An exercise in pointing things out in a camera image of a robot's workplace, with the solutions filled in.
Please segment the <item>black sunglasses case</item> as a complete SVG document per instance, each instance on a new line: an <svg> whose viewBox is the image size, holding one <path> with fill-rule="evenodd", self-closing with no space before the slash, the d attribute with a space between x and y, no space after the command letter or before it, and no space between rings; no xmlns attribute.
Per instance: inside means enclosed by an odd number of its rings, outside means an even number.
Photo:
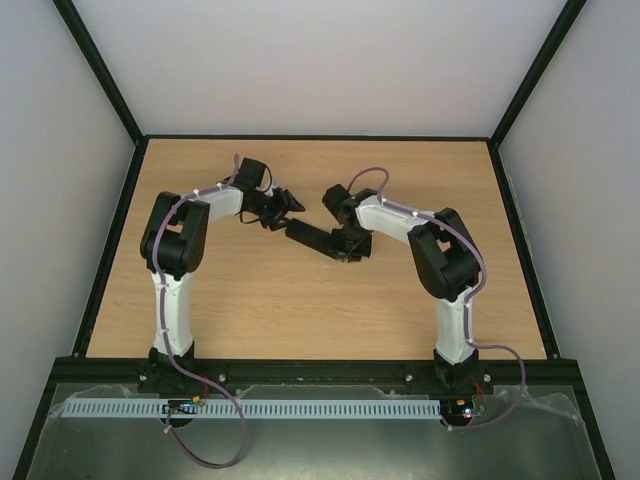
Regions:
<svg viewBox="0 0 640 480"><path fill-rule="evenodd" d="M339 239L339 231L324 231L298 219L290 219L285 228L285 235L316 252L333 259L344 258L347 254L344 244Z"/></svg>

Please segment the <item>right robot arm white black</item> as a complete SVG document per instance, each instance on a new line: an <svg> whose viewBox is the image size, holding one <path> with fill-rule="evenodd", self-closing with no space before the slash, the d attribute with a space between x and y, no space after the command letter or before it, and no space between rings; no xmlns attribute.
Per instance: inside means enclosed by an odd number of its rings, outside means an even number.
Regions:
<svg viewBox="0 0 640 480"><path fill-rule="evenodd" d="M422 287L436 300L434 374L443 389L460 390L479 358L472 297L483 286L485 267L459 214L414 210L371 189L351 194L340 184L326 190L322 203L340 225L330 234L330 256L347 262L368 257L374 232L409 247Z"/></svg>

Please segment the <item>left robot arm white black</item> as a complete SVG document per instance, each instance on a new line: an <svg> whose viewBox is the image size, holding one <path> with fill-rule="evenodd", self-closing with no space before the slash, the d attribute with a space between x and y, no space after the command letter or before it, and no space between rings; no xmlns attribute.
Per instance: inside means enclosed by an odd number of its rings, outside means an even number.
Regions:
<svg viewBox="0 0 640 480"><path fill-rule="evenodd" d="M231 175L212 187L158 194L140 242L156 304L155 336L139 372L141 392L191 393L200 384L190 306L209 225L250 213L263 228L276 231L286 226L288 213L304 210L266 164L251 158L235 157Z"/></svg>

